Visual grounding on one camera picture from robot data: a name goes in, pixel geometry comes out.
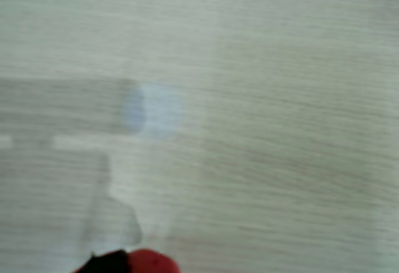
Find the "wooden table surface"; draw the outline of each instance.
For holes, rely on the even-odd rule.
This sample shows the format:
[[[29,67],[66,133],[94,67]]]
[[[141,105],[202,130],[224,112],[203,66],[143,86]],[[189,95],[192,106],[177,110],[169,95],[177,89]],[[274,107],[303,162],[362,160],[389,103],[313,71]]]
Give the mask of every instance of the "wooden table surface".
[[[54,145],[106,151],[137,247],[183,272],[396,272],[398,25],[399,0],[0,0],[0,77],[139,85],[140,133]]]

